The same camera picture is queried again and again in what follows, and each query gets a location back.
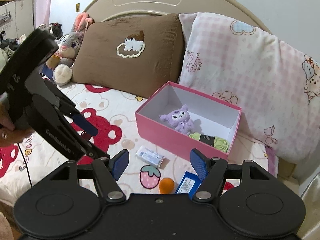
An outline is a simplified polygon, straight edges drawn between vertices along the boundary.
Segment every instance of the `pink curtain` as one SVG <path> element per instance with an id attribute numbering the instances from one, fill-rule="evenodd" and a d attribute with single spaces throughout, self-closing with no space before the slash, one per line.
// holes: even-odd
<path id="1" fill-rule="evenodd" d="M 40 24 L 49 25 L 51 0 L 35 0 L 35 27 Z"/>

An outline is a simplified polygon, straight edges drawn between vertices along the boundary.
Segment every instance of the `bed headboard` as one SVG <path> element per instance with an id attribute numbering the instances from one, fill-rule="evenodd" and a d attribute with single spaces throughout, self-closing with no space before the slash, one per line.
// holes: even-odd
<path id="1" fill-rule="evenodd" d="M 235 0 L 93 0 L 84 12 L 96 22 L 130 15 L 212 12 L 270 30 L 247 8 Z"/>

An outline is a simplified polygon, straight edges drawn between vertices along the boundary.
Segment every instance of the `orange ball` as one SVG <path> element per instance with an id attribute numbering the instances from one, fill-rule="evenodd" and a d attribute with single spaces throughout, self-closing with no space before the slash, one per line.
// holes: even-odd
<path id="1" fill-rule="evenodd" d="M 159 183 L 160 194 L 170 194 L 174 189 L 174 181 L 170 178 L 163 178 Z"/>

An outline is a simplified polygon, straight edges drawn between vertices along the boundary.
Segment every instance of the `black cable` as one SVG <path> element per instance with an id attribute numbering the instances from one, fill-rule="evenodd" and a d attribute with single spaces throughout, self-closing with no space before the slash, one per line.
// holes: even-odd
<path id="1" fill-rule="evenodd" d="M 23 155 L 23 152 L 22 152 L 22 150 L 21 150 L 20 144 L 19 144 L 19 143 L 17 143 L 17 144 L 18 144 L 19 150 L 20 150 L 20 152 L 21 152 L 23 161 L 24 161 L 24 163 L 25 163 L 25 165 L 26 165 L 27 173 L 28 173 L 28 178 L 29 178 L 29 182 L 30 182 L 30 186 L 32 187 L 32 182 L 31 182 L 31 178 L 30 178 L 29 169 L 28 169 L 28 165 L 27 165 L 26 159 L 25 159 L 25 157 L 24 157 L 24 155 Z"/>

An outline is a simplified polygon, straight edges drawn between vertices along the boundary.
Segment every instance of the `human hand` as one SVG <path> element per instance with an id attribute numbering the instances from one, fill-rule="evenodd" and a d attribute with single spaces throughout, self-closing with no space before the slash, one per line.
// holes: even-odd
<path id="1" fill-rule="evenodd" d="M 32 128 L 27 130 L 15 130 L 8 111 L 2 103 L 0 103 L 0 124 L 3 125 L 0 129 L 0 147 L 20 143 L 24 138 L 29 137 L 34 132 Z"/>

